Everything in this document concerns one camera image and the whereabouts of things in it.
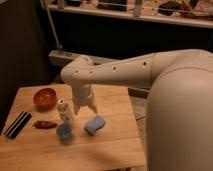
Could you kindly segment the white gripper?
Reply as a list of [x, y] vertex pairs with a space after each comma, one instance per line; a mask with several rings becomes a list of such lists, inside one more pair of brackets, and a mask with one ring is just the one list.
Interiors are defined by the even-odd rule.
[[89, 108], [97, 114], [97, 106], [94, 104], [94, 93], [90, 85], [77, 85], [72, 87], [74, 114], [77, 116], [81, 106]]

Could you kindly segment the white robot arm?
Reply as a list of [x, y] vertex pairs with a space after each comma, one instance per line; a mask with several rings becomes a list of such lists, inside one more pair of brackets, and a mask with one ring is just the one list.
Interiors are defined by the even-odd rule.
[[149, 171], [213, 171], [213, 52], [146, 54], [95, 65], [80, 55], [61, 71], [74, 106], [94, 106], [93, 84], [147, 88]]

